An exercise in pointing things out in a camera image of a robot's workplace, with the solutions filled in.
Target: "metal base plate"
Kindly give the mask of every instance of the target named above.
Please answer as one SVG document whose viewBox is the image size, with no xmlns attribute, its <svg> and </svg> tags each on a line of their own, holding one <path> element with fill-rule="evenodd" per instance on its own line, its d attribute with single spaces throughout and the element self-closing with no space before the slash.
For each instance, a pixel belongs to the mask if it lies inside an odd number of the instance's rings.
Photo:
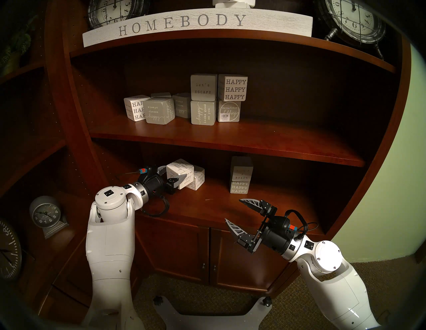
<svg viewBox="0 0 426 330">
<path fill-rule="evenodd" d="M 60 231 L 61 229 L 65 228 L 67 226 L 69 226 L 69 223 L 66 220 L 65 216 L 62 215 L 60 220 L 58 221 L 58 223 L 56 225 L 54 225 L 53 227 L 50 227 L 50 228 L 43 228 L 44 238 L 48 239 L 49 237 L 53 236 L 58 231 Z"/>
<path fill-rule="evenodd" d="M 264 297 L 254 304 L 250 312 L 241 316 L 191 316 L 179 314 L 163 297 L 163 303 L 154 308 L 166 324 L 167 330 L 248 330 L 259 329 L 272 306 L 263 305 Z"/>
</svg>

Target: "white wall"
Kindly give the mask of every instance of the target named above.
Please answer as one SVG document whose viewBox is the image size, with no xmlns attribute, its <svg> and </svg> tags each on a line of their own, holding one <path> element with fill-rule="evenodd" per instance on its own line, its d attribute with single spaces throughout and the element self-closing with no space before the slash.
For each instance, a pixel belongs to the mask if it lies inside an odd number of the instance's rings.
<svg viewBox="0 0 426 330">
<path fill-rule="evenodd" d="M 426 239 L 426 63 L 412 47 L 407 103 L 389 153 L 333 238 L 349 262 L 399 258 Z"/>
</svg>

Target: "green plant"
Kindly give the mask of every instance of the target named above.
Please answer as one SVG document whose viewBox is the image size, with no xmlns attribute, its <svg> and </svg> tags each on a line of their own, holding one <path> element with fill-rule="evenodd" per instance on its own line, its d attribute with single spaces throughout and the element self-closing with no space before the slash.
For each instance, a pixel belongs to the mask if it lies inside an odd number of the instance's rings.
<svg viewBox="0 0 426 330">
<path fill-rule="evenodd" d="M 28 34 L 28 32 L 35 30 L 33 22 L 36 18 L 38 18 L 37 15 L 31 17 L 25 27 L 12 36 L 9 45 L 5 47 L 0 55 L 0 67 L 6 65 L 11 53 L 19 52 L 20 55 L 24 55 L 29 49 L 31 45 L 31 36 Z"/>
</svg>

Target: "brown carpet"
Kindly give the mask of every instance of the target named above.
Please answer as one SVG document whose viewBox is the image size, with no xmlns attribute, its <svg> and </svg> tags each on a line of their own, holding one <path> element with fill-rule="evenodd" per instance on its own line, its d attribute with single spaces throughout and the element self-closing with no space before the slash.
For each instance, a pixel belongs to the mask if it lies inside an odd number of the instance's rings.
<svg viewBox="0 0 426 330">
<path fill-rule="evenodd" d="M 371 310 L 380 324 L 387 322 L 425 269 L 414 256 L 368 263 L 354 263 L 363 279 Z M 145 279 L 134 300 L 136 312 L 146 330 L 164 330 L 164 322 L 155 312 L 152 299 L 165 296 L 181 314 L 245 314 L 258 297 L 199 285 L 187 281 L 151 275 Z M 273 300 L 272 309 L 260 324 L 260 330 L 336 329 L 319 311 L 303 279 L 299 276 Z"/>
</svg>

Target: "wall clock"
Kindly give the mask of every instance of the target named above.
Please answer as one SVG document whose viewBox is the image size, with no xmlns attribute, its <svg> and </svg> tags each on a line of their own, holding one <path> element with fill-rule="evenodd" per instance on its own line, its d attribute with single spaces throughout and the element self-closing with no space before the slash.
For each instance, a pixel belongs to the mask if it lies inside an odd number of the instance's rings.
<svg viewBox="0 0 426 330">
<path fill-rule="evenodd" d="M 22 265 L 22 250 L 13 227 L 0 218 L 0 278 L 11 281 L 18 277 Z"/>
<path fill-rule="evenodd" d="M 35 225 L 43 229 L 46 239 L 68 226 L 58 201 L 50 196 L 40 196 L 33 200 L 29 214 Z"/>
<path fill-rule="evenodd" d="M 330 29 L 325 40 L 335 36 L 357 47 L 372 47 L 383 59 L 378 43 L 386 32 L 386 24 L 368 9 L 352 0 L 317 0 L 320 19 Z"/>
<path fill-rule="evenodd" d="M 146 15 L 150 0 L 90 0 L 87 14 L 91 29 Z"/>
</svg>

